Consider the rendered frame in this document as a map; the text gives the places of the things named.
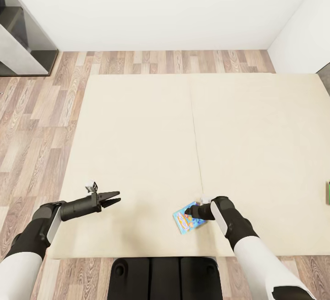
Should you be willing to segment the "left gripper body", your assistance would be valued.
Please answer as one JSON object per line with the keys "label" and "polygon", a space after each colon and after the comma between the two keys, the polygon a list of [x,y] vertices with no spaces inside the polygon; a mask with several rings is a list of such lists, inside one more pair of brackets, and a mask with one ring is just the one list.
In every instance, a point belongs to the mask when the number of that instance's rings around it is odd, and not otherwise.
{"label": "left gripper body", "polygon": [[91,196],[87,196],[85,198],[81,198],[74,201],[73,207],[75,218],[79,218],[81,216],[85,216],[95,212],[102,212],[101,202],[100,206],[97,206],[97,195],[97,192],[94,192]]}

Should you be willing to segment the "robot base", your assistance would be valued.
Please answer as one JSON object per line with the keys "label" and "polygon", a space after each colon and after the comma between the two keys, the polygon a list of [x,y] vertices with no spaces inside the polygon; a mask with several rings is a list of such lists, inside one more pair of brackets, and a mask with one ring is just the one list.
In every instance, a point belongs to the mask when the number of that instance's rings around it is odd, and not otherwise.
{"label": "robot base", "polygon": [[114,257],[107,300],[223,300],[216,257]]}

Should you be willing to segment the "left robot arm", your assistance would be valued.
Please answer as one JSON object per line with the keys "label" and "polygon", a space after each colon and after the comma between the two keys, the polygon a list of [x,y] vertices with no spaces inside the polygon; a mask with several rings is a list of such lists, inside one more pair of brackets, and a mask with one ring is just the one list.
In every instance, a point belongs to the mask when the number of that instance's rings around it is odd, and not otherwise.
{"label": "left robot arm", "polygon": [[31,299],[46,250],[61,221],[102,212],[102,207],[121,200],[110,199],[119,195],[119,191],[97,194],[98,186],[93,180],[87,180],[84,186],[87,189],[85,198],[41,205],[24,231],[15,236],[11,249],[0,263],[0,300]]}

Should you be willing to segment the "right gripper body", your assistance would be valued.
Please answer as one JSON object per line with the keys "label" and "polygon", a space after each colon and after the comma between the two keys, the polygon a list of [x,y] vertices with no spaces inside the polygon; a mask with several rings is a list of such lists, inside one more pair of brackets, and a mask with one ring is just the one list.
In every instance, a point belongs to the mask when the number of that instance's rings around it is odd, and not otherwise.
{"label": "right gripper body", "polygon": [[197,219],[203,219],[203,220],[216,220],[216,219],[211,219],[207,216],[206,212],[205,212],[205,207],[207,206],[207,204],[204,205],[192,205],[192,218],[197,218]]}

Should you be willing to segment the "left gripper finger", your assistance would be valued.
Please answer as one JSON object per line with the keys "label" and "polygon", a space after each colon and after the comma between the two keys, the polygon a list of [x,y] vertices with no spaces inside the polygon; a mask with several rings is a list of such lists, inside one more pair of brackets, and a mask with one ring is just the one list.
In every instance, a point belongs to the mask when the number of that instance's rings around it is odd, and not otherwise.
{"label": "left gripper finger", "polygon": [[110,200],[105,200],[101,202],[101,206],[103,208],[107,208],[108,206],[111,206],[112,204],[119,202],[121,198],[116,198],[116,199],[110,199]]}
{"label": "left gripper finger", "polygon": [[113,192],[104,192],[104,193],[99,193],[97,197],[97,206],[100,206],[100,202],[105,201],[105,200],[110,200],[110,198],[115,197],[119,195],[119,191],[113,191]]}

